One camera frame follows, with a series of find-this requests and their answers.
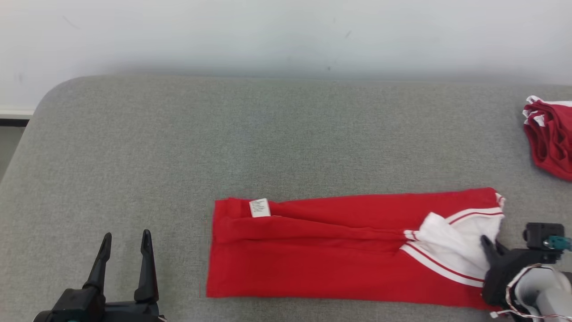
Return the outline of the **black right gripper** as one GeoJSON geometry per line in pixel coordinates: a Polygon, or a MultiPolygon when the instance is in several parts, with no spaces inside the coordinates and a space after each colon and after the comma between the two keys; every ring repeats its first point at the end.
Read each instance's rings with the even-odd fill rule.
{"type": "Polygon", "coordinates": [[[533,264],[554,264],[563,255],[561,250],[509,250],[497,240],[481,236],[480,243],[490,269],[485,275],[482,298],[487,305],[507,308],[506,287],[525,267],[533,264]]]}

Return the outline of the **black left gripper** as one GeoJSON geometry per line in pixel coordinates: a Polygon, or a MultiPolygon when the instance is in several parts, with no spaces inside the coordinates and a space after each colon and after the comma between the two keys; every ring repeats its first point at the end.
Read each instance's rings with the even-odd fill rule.
{"type": "Polygon", "coordinates": [[[135,301],[106,302],[103,295],[106,264],[111,255],[112,233],[106,233],[84,283],[85,289],[66,289],[51,310],[39,312],[35,322],[165,322],[159,313],[155,253],[151,231],[141,240],[141,270],[135,301]]]}

